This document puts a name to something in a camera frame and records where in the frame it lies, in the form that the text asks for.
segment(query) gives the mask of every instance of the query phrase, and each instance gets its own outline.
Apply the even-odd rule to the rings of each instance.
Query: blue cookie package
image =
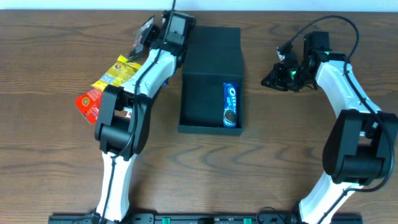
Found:
[[[236,128],[236,97],[237,97],[237,83],[224,82],[224,128]]]

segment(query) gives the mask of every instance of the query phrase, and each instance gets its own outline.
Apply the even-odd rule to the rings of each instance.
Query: yellow snack bag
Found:
[[[141,65],[135,62],[128,62],[128,59],[120,55],[118,61],[108,69],[108,71],[91,86],[104,91],[109,84],[120,86],[128,81],[139,69]]]

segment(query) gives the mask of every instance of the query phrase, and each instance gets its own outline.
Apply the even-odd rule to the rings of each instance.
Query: snack bag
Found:
[[[120,86],[129,80],[139,69],[141,65],[135,62],[128,62],[128,59],[120,55],[118,61],[108,69],[108,71],[91,86],[104,91],[107,85]]]
[[[77,108],[90,124],[97,122],[101,98],[102,91],[94,88],[79,96],[75,101]]]
[[[236,90],[237,83],[223,83],[224,86],[224,128],[236,128]]]

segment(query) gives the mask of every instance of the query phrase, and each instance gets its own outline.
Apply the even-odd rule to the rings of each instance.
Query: black box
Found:
[[[195,27],[182,71],[180,133],[239,136],[243,131],[240,28]],[[223,127],[224,82],[237,83],[236,128]]]

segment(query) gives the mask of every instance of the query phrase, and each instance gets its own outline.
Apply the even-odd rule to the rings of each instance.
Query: wooden table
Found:
[[[0,12],[0,223],[46,223],[52,213],[86,213],[100,199],[99,143],[75,98],[126,53],[149,11]],[[179,134],[181,70],[161,91],[146,148],[134,164],[133,207],[160,213],[289,210],[323,172],[322,150],[336,120],[322,90],[279,92],[260,86],[278,61],[276,47],[326,12],[189,12],[198,26],[240,27],[245,63],[240,137]],[[356,78],[384,111],[398,113],[398,14],[338,13],[361,40]],[[343,21],[331,47],[354,42]],[[300,56],[303,36],[295,42]],[[341,212],[366,223],[398,222],[398,172],[373,194],[354,194]]]

